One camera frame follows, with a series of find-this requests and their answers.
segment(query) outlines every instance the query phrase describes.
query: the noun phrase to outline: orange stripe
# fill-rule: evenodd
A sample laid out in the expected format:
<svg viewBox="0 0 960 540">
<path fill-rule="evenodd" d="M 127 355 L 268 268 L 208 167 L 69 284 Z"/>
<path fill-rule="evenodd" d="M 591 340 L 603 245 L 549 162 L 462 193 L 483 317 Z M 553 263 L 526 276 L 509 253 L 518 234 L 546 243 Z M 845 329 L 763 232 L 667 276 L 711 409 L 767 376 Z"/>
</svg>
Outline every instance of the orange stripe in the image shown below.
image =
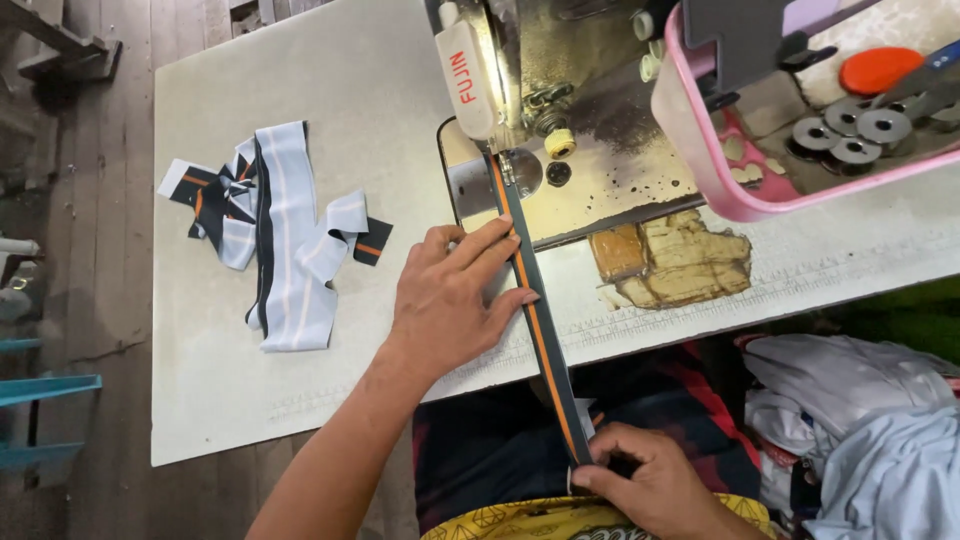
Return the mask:
<svg viewBox="0 0 960 540">
<path fill-rule="evenodd" d="M 199 184 L 199 185 L 207 185 L 207 184 L 210 184 L 210 182 L 204 182 L 203 180 L 200 180 L 199 178 L 193 178 L 192 176 L 186 176 L 186 175 L 183 175 L 183 177 L 181 178 L 181 180 L 186 180 L 186 181 L 188 181 L 188 182 L 192 182 L 192 183 L 194 183 L 194 184 Z"/>
<path fill-rule="evenodd" d="M 503 186 L 503 178 L 500 176 L 500 165 L 496 162 L 495 157 L 491 157 L 491 164 L 493 168 L 493 177 L 496 180 L 496 192 L 497 196 L 500 198 L 500 205 L 503 207 L 503 213 L 510 213 L 510 206 L 507 202 L 507 192 Z M 516 259 L 516 268 L 518 274 L 520 275 L 520 284 L 524 287 L 530 287 L 530 280 L 527 278 L 527 270 L 523 266 L 523 258 L 520 255 L 515 257 Z M 546 375 L 546 383 L 550 389 L 550 396 L 553 397 L 553 406 L 557 409 L 557 416 L 560 417 L 560 427 L 564 431 L 564 437 L 566 437 L 566 444 L 570 447 L 571 452 L 573 452 L 573 437 L 570 435 L 570 428 L 566 424 L 566 417 L 564 415 L 564 408 L 560 403 L 560 394 L 557 392 L 557 384 L 553 380 L 553 370 L 550 369 L 549 357 L 546 353 L 546 344 L 543 342 L 543 334 L 540 330 L 540 319 L 537 317 L 537 309 L 533 306 L 530 306 L 530 322 L 531 327 L 534 329 L 534 342 L 537 346 L 537 350 L 540 351 L 540 358 L 543 359 L 543 374 Z"/>
<path fill-rule="evenodd" d="M 377 257 L 380 257 L 380 254 L 383 253 L 380 250 L 375 250 L 374 248 L 370 246 L 365 246 L 363 244 L 357 244 L 355 247 L 360 251 L 365 251 L 371 255 L 376 255 Z"/>
<path fill-rule="evenodd" d="M 197 191 L 197 202 L 193 205 L 194 216 L 200 219 L 200 208 L 204 205 L 204 193 Z"/>
</svg>

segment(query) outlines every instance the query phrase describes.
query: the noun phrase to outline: pink plastic tray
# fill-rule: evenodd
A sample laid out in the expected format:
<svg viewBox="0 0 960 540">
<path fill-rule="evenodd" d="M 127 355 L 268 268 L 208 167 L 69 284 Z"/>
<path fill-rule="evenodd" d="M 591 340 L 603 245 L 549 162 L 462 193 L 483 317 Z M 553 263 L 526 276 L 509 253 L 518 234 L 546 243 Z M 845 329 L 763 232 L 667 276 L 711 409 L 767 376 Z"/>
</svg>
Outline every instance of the pink plastic tray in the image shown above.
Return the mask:
<svg viewBox="0 0 960 540">
<path fill-rule="evenodd" d="M 720 135 L 715 132 L 696 84 L 697 77 L 709 72 L 715 63 L 713 49 L 689 51 L 683 46 L 680 9 L 678 6 L 667 20 L 667 52 L 654 87 L 652 109 L 663 132 L 693 171 L 697 188 L 717 214 L 733 221 L 759 221 L 960 161 L 960 150 L 955 150 L 810 195 L 801 195 L 763 167 L 760 188 L 743 187 L 733 179 L 720 146 L 721 137 L 731 136 L 731 128 Z"/>
</svg>

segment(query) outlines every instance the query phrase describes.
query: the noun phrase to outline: table top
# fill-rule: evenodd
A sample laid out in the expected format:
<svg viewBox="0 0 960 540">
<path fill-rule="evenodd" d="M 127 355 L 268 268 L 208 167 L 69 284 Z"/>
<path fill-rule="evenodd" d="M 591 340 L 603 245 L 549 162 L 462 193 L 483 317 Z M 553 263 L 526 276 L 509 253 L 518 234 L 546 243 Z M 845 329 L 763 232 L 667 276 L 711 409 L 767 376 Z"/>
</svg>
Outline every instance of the table top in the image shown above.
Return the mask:
<svg viewBox="0 0 960 540">
<path fill-rule="evenodd" d="M 211 167 L 257 128 L 309 122 L 318 205 L 357 187 L 394 224 L 375 267 L 334 280 L 330 349 L 265 355 L 244 313 L 256 271 L 221 264 L 186 237 L 193 214 L 155 199 L 152 462 L 162 465 L 321 426 L 389 330 L 396 279 L 429 227 L 453 223 L 437 128 L 453 111 L 420 0 L 340 0 L 156 73 L 155 179 L 174 158 Z M 719 300 L 607 311 L 589 245 L 538 254 L 569 365 L 842 303 L 960 271 L 960 167 L 755 224 L 708 209 L 712 231 L 753 245 L 753 286 Z M 504 272 L 501 286 L 514 286 Z M 440 380 L 427 399 L 534 376 L 522 317 L 500 345 Z"/>
</svg>

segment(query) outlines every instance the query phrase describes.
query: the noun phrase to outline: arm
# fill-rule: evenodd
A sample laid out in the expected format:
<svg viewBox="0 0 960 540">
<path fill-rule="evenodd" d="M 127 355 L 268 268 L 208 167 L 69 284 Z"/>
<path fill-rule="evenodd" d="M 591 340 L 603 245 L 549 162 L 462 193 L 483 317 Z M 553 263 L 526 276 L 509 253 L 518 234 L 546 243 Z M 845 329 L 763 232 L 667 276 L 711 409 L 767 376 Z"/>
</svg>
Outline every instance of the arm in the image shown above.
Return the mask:
<svg viewBox="0 0 960 540">
<path fill-rule="evenodd" d="M 426 391 L 495 346 L 538 296 L 515 288 L 487 308 L 481 290 L 519 246 L 510 216 L 465 234 L 437 227 L 410 250 L 394 324 L 370 367 L 303 446 L 247 533 L 248 540 L 353 540 L 387 456 Z M 459 243 L 453 252 L 450 242 Z"/>
<path fill-rule="evenodd" d="M 707 490 L 684 451 L 661 431 L 612 422 L 590 439 L 590 454 L 601 464 L 609 463 L 612 454 L 639 461 L 629 479 L 585 465 L 571 480 L 663 540 L 768 540 Z"/>
</svg>

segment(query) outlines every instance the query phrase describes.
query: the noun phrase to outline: light blue fabric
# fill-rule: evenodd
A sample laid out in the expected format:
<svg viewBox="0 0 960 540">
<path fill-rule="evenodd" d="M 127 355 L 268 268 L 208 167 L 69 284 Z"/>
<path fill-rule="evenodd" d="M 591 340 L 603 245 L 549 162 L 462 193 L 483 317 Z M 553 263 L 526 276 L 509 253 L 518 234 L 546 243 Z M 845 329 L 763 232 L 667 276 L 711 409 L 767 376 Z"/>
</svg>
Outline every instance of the light blue fabric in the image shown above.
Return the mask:
<svg viewBox="0 0 960 540">
<path fill-rule="evenodd" d="M 960 538 L 960 409 L 869 415 L 827 460 L 816 540 Z"/>
</svg>

